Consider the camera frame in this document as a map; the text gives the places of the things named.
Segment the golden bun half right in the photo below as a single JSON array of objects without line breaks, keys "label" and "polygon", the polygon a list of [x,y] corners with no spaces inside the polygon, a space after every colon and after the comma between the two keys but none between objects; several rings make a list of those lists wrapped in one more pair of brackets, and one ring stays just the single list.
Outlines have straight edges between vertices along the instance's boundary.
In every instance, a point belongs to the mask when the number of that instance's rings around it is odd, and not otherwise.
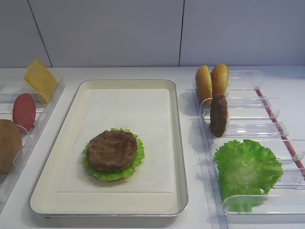
[{"label": "golden bun half right", "polygon": [[216,65],[211,71],[212,96],[224,94],[228,86],[228,66],[221,63]]}]

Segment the white paper tray liner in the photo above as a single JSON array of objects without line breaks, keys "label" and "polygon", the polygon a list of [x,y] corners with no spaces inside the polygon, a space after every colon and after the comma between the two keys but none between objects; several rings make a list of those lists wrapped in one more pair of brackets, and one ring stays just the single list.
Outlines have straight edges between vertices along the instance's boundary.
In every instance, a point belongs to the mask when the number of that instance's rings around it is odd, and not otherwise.
[{"label": "white paper tray liner", "polygon": [[[68,158],[60,192],[173,192],[173,140],[166,89],[92,89],[85,116]],[[111,128],[129,129],[144,145],[145,157],[129,178],[101,182],[82,162],[85,145]]]}]

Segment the yellow cheese slice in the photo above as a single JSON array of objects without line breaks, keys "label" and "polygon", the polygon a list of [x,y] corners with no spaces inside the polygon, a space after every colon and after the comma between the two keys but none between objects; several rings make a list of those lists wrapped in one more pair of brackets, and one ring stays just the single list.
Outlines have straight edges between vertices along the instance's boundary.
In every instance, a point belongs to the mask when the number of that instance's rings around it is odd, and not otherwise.
[{"label": "yellow cheese slice", "polygon": [[43,93],[36,90],[29,82],[24,80],[24,83],[38,95],[38,98],[42,103],[47,104],[49,102],[48,98]]},{"label": "yellow cheese slice", "polygon": [[36,59],[27,67],[24,80],[29,82],[36,90],[43,93],[49,101],[58,85],[56,79],[39,59]]}]

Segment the yellow cheese slice front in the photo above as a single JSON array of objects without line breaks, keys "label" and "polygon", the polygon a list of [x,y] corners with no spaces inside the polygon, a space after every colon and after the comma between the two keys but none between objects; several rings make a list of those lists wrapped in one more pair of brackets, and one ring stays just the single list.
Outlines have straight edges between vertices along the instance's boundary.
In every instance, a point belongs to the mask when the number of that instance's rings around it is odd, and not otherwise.
[{"label": "yellow cheese slice front", "polygon": [[49,101],[58,85],[56,79],[39,59],[36,59],[27,67],[24,80],[29,82],[36,90],[43,93]]}]

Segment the clear right ingredient rack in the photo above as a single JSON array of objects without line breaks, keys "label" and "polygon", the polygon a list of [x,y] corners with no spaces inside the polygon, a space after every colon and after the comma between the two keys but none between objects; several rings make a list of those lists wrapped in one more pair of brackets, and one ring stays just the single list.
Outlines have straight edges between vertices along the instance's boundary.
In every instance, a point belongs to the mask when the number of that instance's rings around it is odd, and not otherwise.
[{"label": "clear right ingredient rack", "polygon": [[[277,120],[281,101],[266,97],[260,88],[259,71],[231,71],[226,89],[227,129],[221,137],[210,130],[210,106],[192,87],[196,115],[203,141],[203,173],[207,179],[207,204],[212,227],[229,229],[232,224],[304,223],[305,142],[289,139],[284,124]],[[214,155],[230,141],[250,139],[269,148],[281,163],[283,174],[268,194],[237,194],[223,198]]]}]

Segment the clear left ingredient rack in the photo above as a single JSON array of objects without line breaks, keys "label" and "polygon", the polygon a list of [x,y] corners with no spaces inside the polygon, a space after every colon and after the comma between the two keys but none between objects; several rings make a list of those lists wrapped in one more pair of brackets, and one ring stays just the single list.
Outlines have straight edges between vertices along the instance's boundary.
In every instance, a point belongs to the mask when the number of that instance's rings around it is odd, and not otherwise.
[{"label": "clear left ingredient rack", "polygon": [[13,160],[12,169],[7,175],[0,176],[1,204],[4,204],[8,200],[64,88],[65,88],[64,81],[63,79],[60,79],[57,87],[53,92],[50,101],[47,104],[44,104],[39,100],[38,93],[33,91],[29,87],[14,87],[14,86],[4,86],[4,85],[0,87],[1,119],[12,120],[14,102],[16,98],[21,94],[24,93],[30,94],[36,106],[34,127],[30,131],[21,133],[22,147],[20,149],[20,152],[16,155],[15,159]]}]

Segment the cream metal serving tray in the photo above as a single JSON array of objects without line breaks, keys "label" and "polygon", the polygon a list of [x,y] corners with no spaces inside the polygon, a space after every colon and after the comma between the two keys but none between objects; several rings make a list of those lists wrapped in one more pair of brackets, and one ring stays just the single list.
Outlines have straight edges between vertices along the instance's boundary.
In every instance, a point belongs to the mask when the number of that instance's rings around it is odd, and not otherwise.
[{"label": "cream metal serving tray", "polygon": [[[60,192],[59,187],[85,116],[89,91],[166,89],[169,91],[173,140],[173,192]],[[46,217],[175,217],[188,204],[176,86],[170,80],[88,80],[82,82],[37,178],[30,209]]]}]

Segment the yellow cheese slice back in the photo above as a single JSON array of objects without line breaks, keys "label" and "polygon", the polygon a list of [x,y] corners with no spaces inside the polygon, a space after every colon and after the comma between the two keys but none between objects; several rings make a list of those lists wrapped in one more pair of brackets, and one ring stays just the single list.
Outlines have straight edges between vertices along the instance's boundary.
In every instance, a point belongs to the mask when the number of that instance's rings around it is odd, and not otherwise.
[{"label": "yellow cheese slice back", "polygon": [[36,90],[29,82],[24,80],[24,83],[38,95],[38,98],[42,103],[47,104],[49,102],[48,98],[43,93]]}]

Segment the golden bun half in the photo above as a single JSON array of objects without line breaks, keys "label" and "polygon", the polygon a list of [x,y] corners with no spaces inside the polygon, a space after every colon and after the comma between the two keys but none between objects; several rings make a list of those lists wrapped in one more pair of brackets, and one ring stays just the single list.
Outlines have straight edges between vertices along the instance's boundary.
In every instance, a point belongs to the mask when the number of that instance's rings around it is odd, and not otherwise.
[{"label": "golden bun half", "polygon": [[224,94],[228,86],[228,66],[221,63],[216,65],[211,71],[212,96]]},{"label": "golden bun half", "polygon": [[212,79],[207,65],[203,65],[197,70],[195,85],[203,104],[210,105],[212,101]]}]

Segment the golden bun half left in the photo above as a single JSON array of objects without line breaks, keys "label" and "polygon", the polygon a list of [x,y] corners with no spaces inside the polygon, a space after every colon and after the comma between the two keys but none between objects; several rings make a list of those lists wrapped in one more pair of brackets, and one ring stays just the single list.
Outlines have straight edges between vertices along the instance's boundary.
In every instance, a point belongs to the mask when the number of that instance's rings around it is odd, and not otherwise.
[{"label": "golden bun half left", "polygon": [[203,104],[210,105],[212,101],[212,79],[207,65],[203,65],[197,70],[195,85]]}]

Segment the red tomato slice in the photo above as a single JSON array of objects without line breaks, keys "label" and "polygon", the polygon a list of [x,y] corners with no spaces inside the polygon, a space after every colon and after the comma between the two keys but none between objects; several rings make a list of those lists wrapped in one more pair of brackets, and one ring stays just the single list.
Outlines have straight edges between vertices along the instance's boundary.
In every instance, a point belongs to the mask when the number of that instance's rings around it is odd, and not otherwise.
[{"label": "red tomato slice", "polygon": [[36,106],[29,93],[19,95],[13,106],[13,122],[19,125],[21,132],[30,131],[34,127]]}]

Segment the brown bun in left rack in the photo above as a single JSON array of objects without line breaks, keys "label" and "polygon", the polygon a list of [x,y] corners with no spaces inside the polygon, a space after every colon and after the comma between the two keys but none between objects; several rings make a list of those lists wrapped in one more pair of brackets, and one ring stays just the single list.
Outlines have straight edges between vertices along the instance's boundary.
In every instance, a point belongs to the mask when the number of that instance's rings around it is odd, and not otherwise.
[{"label": "brown bun in left rack", "polygon": [[8,174],[22,146],[18,127],[7,119],[0,120],[0,173]]}]

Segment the brown meat patty in rack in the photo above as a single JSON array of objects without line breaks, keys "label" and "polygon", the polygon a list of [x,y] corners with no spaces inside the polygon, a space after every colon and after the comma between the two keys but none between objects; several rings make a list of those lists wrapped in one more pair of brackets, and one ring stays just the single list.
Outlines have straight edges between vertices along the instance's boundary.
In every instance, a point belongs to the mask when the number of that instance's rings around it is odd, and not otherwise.
[{"label": "brown meat patty in rack", "polygon": [[220,138],[226,131],[228,122],[227,99],[224,94],[216,94],[212,98],[210,109],[210,130],[212,134]]}]

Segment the green lettuce leaf in rack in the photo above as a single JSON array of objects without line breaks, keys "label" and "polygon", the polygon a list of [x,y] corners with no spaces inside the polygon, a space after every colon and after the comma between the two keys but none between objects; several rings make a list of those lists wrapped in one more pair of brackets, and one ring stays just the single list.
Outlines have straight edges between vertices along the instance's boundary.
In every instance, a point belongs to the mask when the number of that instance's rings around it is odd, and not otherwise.
[{"label": "green lettuce leaf in rack", "polygon": [[250,139],[224,143],[213,159],[224,205],[230,212],[249,213],[263,204],[284,173],[274,153]]}]

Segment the brown meat patty on tray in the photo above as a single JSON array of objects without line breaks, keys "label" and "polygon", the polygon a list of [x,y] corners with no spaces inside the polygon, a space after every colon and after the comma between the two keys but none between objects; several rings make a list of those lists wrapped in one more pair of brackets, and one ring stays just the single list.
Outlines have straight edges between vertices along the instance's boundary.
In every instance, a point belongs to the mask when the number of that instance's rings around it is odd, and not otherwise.
[{"label": "brown meat patty on tray", "polygon": [[136,155],[136,138],[125,131],[103,132],[89,142],[87,149],[89,165],[106,172],[126,169],[135,160]]}]

